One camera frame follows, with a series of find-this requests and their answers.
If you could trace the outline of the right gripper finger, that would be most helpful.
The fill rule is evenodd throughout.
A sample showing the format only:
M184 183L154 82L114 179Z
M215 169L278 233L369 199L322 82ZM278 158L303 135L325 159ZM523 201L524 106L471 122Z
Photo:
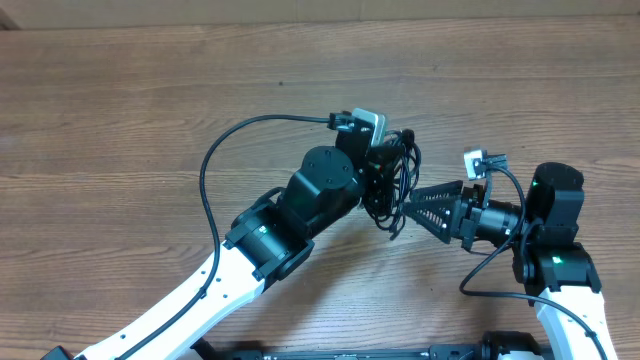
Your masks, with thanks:
M445 244L451 242L460 220L460 211L450 208L404 207L402 213Z
M407 203L408 212L449 210L456 212L460 207L463 182L456 180L440 185L414 189Z

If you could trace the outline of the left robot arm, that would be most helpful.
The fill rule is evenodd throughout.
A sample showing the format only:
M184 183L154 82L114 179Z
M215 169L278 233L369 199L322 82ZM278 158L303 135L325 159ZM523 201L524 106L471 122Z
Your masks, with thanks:
M260 196L221 236L199 175L214 250L197 272L131 324L79 353L81 359L182 359L221 320L284 280L304 261L313 239L361 207L382 231L404 226L401 204L416 185L421 153L410 130L387 130L383 116L362 109L322 124L332 146L303 157L284 187Z

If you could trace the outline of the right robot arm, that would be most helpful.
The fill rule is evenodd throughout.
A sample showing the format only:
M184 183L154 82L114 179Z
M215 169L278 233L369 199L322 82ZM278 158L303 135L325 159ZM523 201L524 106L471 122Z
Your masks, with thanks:
M461 281L460 292L527 301L554 358L616 358L601 280L591 256L576 240L584 203L582 173L566 164L543 163L529 189L514 185L516 204L492 199L495 173L514 176L504 165L480 160L469 176L484 180L483 185L467 187L455 181L421 188L400 210L444 243L458 239L466 251L478 241L493 244L494 251ZM523 292L468 289L468 283L505 251L512 254L514 277Z

